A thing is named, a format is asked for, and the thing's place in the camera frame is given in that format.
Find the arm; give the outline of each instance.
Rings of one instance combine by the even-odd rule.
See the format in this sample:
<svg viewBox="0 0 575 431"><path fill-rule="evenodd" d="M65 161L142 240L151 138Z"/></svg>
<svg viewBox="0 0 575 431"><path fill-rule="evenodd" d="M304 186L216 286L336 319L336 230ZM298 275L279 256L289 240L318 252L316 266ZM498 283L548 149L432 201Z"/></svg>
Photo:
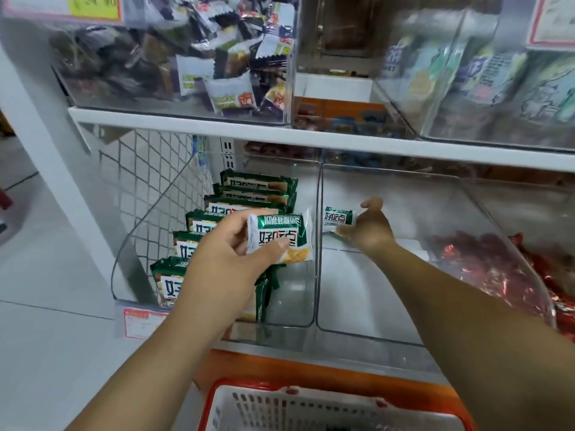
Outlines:
<svg viewBox="0 0 575 431"><path fill-rule="evenodd" d="M421 339L485 431L568 430L575 421L575 345L500 299L395 243L383 201L338 229L374 261Z"/></svg>
<svg viewBox="0 0 575 431"><path fill-rule="evenodd" d="M203 353L241 313L258 276L289 246L289 239L275 239L245 255L243 231L251 213L269 211L233 213L202 239L166 320L67 431L163 431L172 427Z"/></svg>

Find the white plastic basket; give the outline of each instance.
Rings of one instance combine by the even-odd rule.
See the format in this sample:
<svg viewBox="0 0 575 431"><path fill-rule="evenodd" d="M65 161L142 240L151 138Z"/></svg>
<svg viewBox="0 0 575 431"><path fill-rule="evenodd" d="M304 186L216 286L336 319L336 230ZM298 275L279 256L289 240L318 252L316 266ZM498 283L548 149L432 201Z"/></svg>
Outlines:
<svg viewBox="0 0 575 431"><path fill-rule="evenodd" d="M198 430L471 431L448 413L406 410L383 398L302 387L221 380L210 391Z"/></svg>

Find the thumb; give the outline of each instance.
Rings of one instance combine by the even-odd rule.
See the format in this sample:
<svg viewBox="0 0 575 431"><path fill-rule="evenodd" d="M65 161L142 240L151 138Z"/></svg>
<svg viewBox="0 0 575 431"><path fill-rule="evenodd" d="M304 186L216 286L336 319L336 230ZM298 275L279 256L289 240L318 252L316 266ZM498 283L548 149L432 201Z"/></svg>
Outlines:
<svg viewBox="0 0 575 431"><path fill-rule="evenodd" d="M261 274L273 265L289 248L289 238L280 237L273 239L257 251L246 255L246 261L250 269Z"/></svg>
<svg viewBox="0 0 575 431"><path fill-rule="evenodd" d="M345 237L346 239L353 239L355 233L355 227L353 225L340 225L336 229L336 233Z"/></svg>

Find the tile floor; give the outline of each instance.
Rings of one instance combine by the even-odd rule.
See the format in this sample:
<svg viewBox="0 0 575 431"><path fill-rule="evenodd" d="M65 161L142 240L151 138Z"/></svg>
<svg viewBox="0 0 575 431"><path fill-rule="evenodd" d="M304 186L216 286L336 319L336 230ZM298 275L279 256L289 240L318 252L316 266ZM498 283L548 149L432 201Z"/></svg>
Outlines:
<svg viewBox="0 0 575 431"><path fill-rule="evenodd" d="M17 139L0 141L0 187L35 173ZM60 431L139 346L116 336L113 300L40 175L0 211L0 428ZM194 429L191 391L175 429Z"/></svg>

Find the hand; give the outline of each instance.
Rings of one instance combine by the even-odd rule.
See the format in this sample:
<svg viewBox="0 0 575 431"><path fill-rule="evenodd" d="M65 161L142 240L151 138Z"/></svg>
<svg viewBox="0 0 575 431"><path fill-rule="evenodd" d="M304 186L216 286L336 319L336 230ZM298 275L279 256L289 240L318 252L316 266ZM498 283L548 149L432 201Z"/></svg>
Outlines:
<svg viewBox="0 0 575 431"><path fill-rule="evenodd" d="M274 209L232 213L205 235L187 267L172 312L193 315L216 336L240 316L254 293L258 277L289 247L289 239L274 239L246 255L248 216L277 214Z"/></svg>
<svg viewBox="0 0 575 431"><path fill-rule="evenodd" d="M394 244L392 228L388 219L381 211L384 200L379 196L361 203L364 211L352 225L340 225L338 233L350 239L361 252L368 257L377 254L382 245Z"/></svg>

